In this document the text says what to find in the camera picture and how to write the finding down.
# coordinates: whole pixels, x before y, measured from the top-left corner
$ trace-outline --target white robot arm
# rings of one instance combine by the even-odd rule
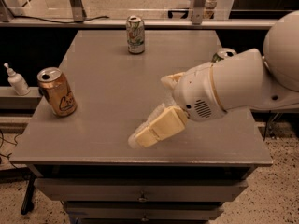
[[[263,53],[264,57],[250,49],[163,77],[174,104],[155,110],[129,138],[131,147],[149,147],[183,131],[186,117],[194,121],[219,119],[244,106],[272,111],[299,108],[299,11],[269,30]]]

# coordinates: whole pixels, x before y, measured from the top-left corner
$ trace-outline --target spray bottle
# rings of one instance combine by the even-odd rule
[[[4,67],[7,69],[9,75],[8,82],[19,95],[25,95],[30,92],[28,84],[23,76],[19,73],[16,73],[13,69],[9,68],[8,63],[4,64]]]

